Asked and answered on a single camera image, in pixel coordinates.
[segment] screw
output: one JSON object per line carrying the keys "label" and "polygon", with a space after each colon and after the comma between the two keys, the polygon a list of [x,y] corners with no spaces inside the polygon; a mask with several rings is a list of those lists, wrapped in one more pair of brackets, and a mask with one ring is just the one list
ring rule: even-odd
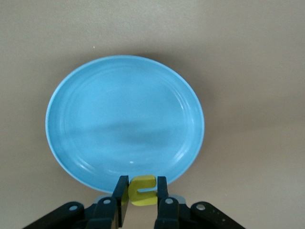
{"label": "screw", "polygon": [[165,200],[165,202],[166,202],[167,204],[172,204],[172,203],[173,203],[173,200],[170,199],[170,198],[167,198],[167,199]]}
{"label": "screw", "polygon": [[205,206],[203,204],[197,204],[196,208],[200,211],[205,210]]}
{"label": "screw", "polygon": [[109,200],[109,199],[106,199],[103,201],[104,204],[109,204],[110,202],[111,202],[111,200]]}
{"label": "screw", "polygon": [[76,209],[77,209],[77,206],[76,206],[76,205],[73,205],[73,206],[69,207],[69,211],[74,211],[74,210],[76,210]]}

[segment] beige surface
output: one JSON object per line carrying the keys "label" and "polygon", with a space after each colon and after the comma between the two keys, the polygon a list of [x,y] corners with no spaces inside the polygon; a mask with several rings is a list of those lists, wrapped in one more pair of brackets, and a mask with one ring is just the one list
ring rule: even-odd
{"label": "beige surface", "polygon": [[[136,54],[180,73],[203,106],[203,147],[169,185],[248,229],[305,228],[305,1],[0,2],[0,228],[100,193],[49,150],[45,110],[79,65]],[[123,228],[153,228],[156,206]]]}

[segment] plate rim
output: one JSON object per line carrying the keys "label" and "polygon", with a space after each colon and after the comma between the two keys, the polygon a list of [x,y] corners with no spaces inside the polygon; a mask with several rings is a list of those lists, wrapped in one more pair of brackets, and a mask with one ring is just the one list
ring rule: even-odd
{"label": "plate rim", "polygon": [[171,179],[168,179],[167,180],[167,183],[170,184],[172,182],[174,182],[175,180],[177,180],[180,176],[182,176],[190,167],[191,165],[194,163],[195,159],[197,158],[201,148],[202,148],[202,145],[203,145],[203,140],[204,140],[204,134],[205,134],[205,121],[204,121],[204,113],[203,113],[203,109],[202,109],[202,106],[201,106],[201,103],[199,101],[199,98],[197,97],[196,93],[194,92],[193,88],[187,83],[187,81],[182,77],[180,76],[176,71],[174,71],[173,69],[171,69],[170,67],[158,62],[158,61],[155,61],[155,60],[152,60],[152,59],[149,59],[149,58],[146,58],[146,57],[142,57],[142,56],[136,56],[136,55],[112,55],[112,56],[105,56],[105,57],[101,57],[101,58],[98,58],[98,59],[94,59],[92,61],[89,61],[83,65],[80,65],[79,67],[77,67],[76,69],[74,69],[72,72],[70,72],[67,76],[64,77],[64,79],[58,84],[58,86],[56,87],[56,89],[54,90],[54,92],[52,93],[52,96],[49,100],[49,103],[48,103],[48,107],[47,107],[47,110],[46,110],[46,116],[45,116],[45,133],[46,133],[46,137],[47,137],[47,141],[48,141],[48,145],[49,145],[49,148],[53,154],[53,156],[55,157],[56,161],[60,164],[60,166],[70,175],[72,176],[74,179],[76,179],[77,181],[79,181],[80,183],[86,185],[87,187],[90,187],[92,189],[95,189],[95,190],[98,190],[98,191],[102,191],[102,192],[106,192],[106,193],[110,193],[111,191],[109,190],[106,190],[106,189],[102,189],[100,187],[95,187],[91,184],[89,184],[88,182],[84,181],[84,180],[81,180],[79,179],[78,177],[76,177],[72,172],[70,172],[70,170],[68,168],[66,168],[66,166],[64,166],[64,164],[59,160],[59,158],[57,157],[57,154],[56,151],[54,150],[53,148],[53,145],[52,145],[52,141],[51,141],[51,137],[50,137],[50,134],[49,134],[49,116],[50,116],[50,113],[51,113],[51,107],[52,107],[52,104],[53,104],[53,101],[54,99],[56,98],[59,90],[66,84],[66,82],[71,79],[76,73],[78,73],[79,71],[87,68],[88,66],[91,66],[93,64],[96,64],[98,62],[103,62],[103,61],[106,61],[106,60],[111,60],[111,59],[120,59],[120,58],[124,58],[124,59],[137,59],[137,60],[141,60],[141,61],[146,61],[146,62],[150,62],[152,64],[156,64],[168,71],[170,71],[173,75],[175,75],[187,88],[188,90],[191,92],[194,100],[196,101],[196,105],[197,107],[199,108],[199,113],[200,113],[200,123],[202,124],[202,130],[200,132],[200,142],[196,148],[196,152],[193,154],[193,157],[191,158],[190,160],[190,163],[187,164],[187,166],[185,166],[183,169],[180,170],[179,173],[177,173],[175,176],[173,176],[173,178]]}

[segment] blue plate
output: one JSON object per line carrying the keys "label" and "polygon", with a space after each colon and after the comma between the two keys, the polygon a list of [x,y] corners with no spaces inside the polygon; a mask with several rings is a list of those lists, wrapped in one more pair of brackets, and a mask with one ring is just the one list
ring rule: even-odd
{"label": "blue plate", "polygon": [[110,56],[70,73],[46,113],[46,135],[59,164],[94,189],[152,174],[171,183],[195,160],[203,112],[187,82],[163,64]]}

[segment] yellow block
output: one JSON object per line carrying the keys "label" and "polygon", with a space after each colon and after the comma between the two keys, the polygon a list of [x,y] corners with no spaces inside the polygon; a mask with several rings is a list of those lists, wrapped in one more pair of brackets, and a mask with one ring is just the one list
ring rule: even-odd
{"label": "yellow block", "polygon": [[129,200],[135,206],[154,205],[158,202],[155,191],[139,192],[139,189],[152,188],[157,184],[154,175],[145,175],[134,177],[128,187]]}

